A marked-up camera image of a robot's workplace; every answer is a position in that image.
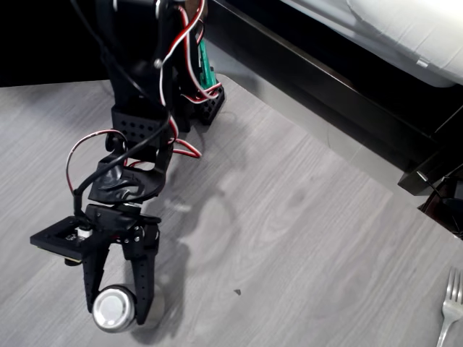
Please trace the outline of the person's hand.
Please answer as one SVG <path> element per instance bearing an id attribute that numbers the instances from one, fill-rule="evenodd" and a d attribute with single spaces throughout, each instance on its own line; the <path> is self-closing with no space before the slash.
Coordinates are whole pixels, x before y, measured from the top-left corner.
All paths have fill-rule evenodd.
<path id="1" fill-rule="evenodd" d="M 208 14 L 208 1 L 204 1 L 204 9 L 201 14 L 201 17 L 205 17 Z M 195 16 L 197 9 L 200 7 L 200 0 L 186 0 L 184 5 L 189 18 Z"/>

